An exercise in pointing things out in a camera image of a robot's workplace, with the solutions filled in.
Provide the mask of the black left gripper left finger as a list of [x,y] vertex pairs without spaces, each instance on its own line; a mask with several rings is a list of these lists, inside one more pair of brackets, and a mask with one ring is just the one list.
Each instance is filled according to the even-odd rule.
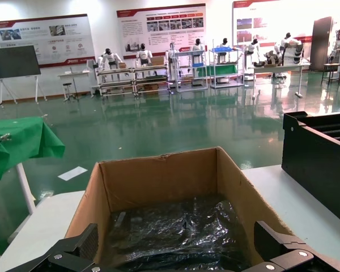
[[14,268],[14,271],[87,271],[94,265],[99,249],[96,223],[78,236],[58,240],[42,256]]

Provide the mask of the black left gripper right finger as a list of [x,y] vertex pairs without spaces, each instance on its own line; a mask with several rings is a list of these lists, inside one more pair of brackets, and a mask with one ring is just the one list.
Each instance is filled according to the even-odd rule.
[[263,262],[246,271],[340,271],[340,261],[313,250],[293,235],[275,232],[263,221],[254,224],[254,247]]

